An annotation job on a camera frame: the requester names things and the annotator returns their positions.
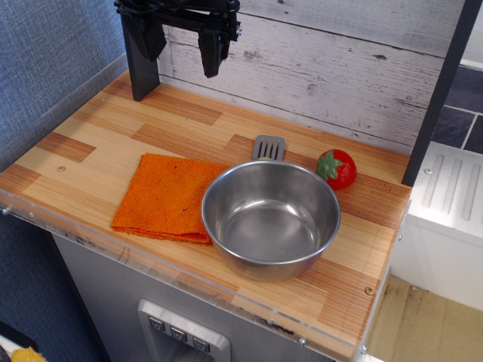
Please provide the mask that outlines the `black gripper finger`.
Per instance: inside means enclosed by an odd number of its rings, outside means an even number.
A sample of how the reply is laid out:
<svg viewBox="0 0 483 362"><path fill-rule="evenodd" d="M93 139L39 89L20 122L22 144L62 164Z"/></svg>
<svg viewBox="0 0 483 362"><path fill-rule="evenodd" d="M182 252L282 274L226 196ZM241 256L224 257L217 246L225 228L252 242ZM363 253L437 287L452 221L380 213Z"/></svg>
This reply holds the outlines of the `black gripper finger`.
<svg viewBox="0 0 483 362"><path fill-rule="evenodd" d="M150 62L156 61L166 45L162 23L136 17L130 21L131 36L140 54Z"/></svg>
<svg viewBox="0 0 483 362"><path fill-rule="evenodd" d="M228 56L229 43L229 35L220 30L204 29L198 34L198 46L207 78L218 75L220 64Z"/></svg>

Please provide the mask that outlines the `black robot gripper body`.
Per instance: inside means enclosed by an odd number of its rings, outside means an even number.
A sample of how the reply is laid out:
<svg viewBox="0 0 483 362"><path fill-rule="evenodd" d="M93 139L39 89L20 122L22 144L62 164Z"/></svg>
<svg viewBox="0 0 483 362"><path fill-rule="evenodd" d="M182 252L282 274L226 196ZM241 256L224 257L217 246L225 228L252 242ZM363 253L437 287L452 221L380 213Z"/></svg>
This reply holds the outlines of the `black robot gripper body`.
<svg viewBox="0 0 483 362"><path fill-rule="evenodd" d="M117 12L132 19L142 30L150 23L201 32L212 26L221 29L231 41L241 35L237 21L238 1L115 1Z"/></svg>

